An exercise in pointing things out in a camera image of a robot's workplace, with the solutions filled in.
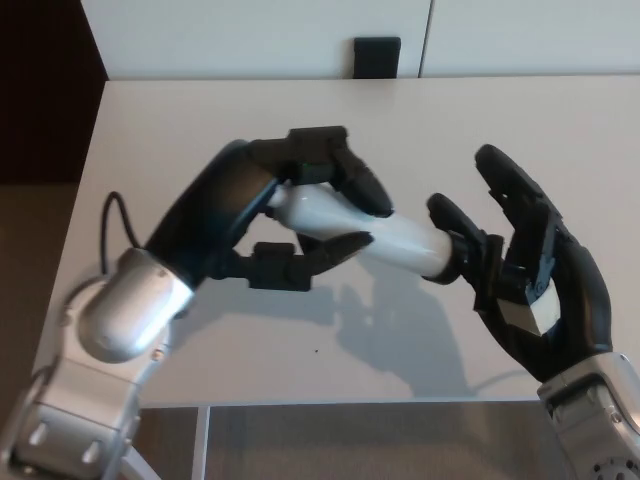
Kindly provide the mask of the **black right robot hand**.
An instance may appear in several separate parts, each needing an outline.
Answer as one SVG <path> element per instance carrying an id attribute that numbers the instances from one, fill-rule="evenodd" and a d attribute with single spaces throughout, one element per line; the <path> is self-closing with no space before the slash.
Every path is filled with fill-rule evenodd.
<path id="1" fill-rule="evenodd" d="M 508 155 L 485 144 L 476 168 L 490 196 L 513 226 L 511 242 L 488 234 L 448 197 L 435 193 L 426 206 L 435 227 L 452 237 L 454 254 L 439 277 L 463 277 L 475 293 L 474 311 L 497 343 L 544 383 L 562 371 L 613 349 L 611 301 L 587 248 L 569 232 L 544 190 Z M 549 286 L 559 317 L 541 335 L 515 325 Z"/>

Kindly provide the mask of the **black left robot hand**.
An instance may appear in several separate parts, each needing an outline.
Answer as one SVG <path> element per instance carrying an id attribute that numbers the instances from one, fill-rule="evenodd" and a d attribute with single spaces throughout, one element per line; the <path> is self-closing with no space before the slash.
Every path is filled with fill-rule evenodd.
<path id="1" fill-rule="evenodd" d="M 249 257 L 235 246 L 278 186 L 328 183 L 359 211 L 379 218 L 393 204 L 376 175 L 349 148 L 342 126 L 292 129 L 280 139 L 225 146 L 173 203 L 144 248 L 191 290 L 206 279 L 244 278 L 254 289 L 306 292 L 324 273 L 370 245 L 365 231 L 290 243 L 261 242 Z"/>

